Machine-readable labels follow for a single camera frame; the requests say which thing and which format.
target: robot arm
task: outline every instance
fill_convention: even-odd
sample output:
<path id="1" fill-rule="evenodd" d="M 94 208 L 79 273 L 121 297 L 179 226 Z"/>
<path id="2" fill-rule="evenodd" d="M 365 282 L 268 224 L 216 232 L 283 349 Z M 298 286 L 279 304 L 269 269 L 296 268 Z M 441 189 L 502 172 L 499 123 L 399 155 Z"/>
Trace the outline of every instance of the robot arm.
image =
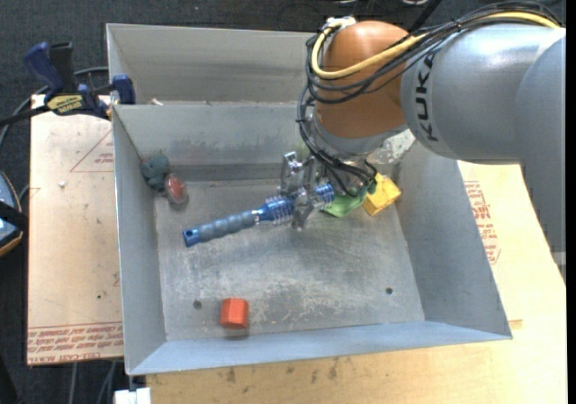
<path id="1" fill-rule="evenodd" d="M 566 30 L 542 15 L 524 17 L 518 11 L 488 14 L 473 28 L 465 26 L 428 46 L 421 43 L 431 33 L 415 40 L 418 33 L 385 22 L 327 32 L 333 38 L 322 67 L 309 63 L 319 85 L 312 92 L 321 99 L 309 117 L 311 145 L 360 166 L 388 137 L 408 127 L 419 143 L 444 157 L 519 163 L 554 257 L 563 265 Z M 377 59 L 399 40 L 402 53 Z M 406 46 L 410 41 L 414 46 Z M 410 47 L 418 53 L 395 67 L 385 65 L 409 55 Z M 373 63 L 349 73 L 354 64 L 369 60 Z M 360 87 L 343 87 L 382 71 L 363 92 L 346 99 Z M 357 187 L 353 176 L 340 177 Z"/>
<path id="2" fill-rule="evenodd" d="M 441 156 L 520 163 L 562 260 L 565 35 L 552 16 L 525 5 L 490 6 L 412 33 L 386 22 L 329 20 L 307 43 L 308 84 L 297 104 L 310 154 L 302 162 L 284 155 L 279 194 L 265 205 L 187 229 L 185 244 L 262 220 L 302 229 L 320 209 L 345 215 L 375 187 L 369 156 L 409 128 Z"/>

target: white plastic object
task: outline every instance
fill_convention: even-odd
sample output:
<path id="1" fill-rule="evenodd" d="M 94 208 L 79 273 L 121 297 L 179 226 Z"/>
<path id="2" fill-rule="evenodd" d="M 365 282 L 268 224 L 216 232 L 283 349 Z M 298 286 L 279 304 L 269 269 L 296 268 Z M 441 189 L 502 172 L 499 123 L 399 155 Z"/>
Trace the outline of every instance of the white plastic object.
<path id="1" fill-rule="evenodd" d="M 150 388 L 135 391 L 118 390 L 114 393 L 114 404 L 152 404 Z"/>

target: yellow label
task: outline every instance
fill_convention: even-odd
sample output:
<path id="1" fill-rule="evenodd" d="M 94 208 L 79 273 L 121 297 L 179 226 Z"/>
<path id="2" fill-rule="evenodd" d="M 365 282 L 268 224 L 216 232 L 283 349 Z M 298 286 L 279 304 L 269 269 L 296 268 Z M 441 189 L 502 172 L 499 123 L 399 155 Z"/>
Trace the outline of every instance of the yellow label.
<path id="1" fill-rule="evenodd" d="M 69 112 L 75 108 L 80 108 L 82 106 L 82 95 L 78 94 L 62 94 L 56 95 L 52 100 L 46 103 L 51 110 L 57 110 L 58 112 Z"/>

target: brown cardboard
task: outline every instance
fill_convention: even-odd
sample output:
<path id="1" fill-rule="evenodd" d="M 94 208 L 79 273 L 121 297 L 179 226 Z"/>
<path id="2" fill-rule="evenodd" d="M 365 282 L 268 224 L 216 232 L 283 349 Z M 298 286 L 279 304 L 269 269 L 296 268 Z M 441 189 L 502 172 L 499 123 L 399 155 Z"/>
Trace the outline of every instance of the brown cardboard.
<path id="1" fill-rule="evenodd" d="M 122 356 L 112 126 L 31 121 L 27 364 Z"/>

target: blue clamp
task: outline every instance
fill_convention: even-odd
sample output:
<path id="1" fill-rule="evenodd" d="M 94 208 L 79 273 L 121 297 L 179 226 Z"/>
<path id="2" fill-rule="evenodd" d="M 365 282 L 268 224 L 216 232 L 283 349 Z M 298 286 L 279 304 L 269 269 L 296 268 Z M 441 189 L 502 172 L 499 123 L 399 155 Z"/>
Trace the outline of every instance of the blue clamp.
<path id="1" fill-rule="evenodd" d="M 44 96 L 44 105 L 48 110 L 60 116 L 88 114 L 108 120 L 110 105 L 100 100 L 88 85 L 77 82 L 72 66 L 72 51 L 71 42 L 53 46 L 41 42 L 28 50 L 24 56 L 24 65 L 48 87 Z M 110 90 L 117 93 L 117 101 L 120 103 L 136 102 L 132 82 L 126 75 L 114 76 Z"/>

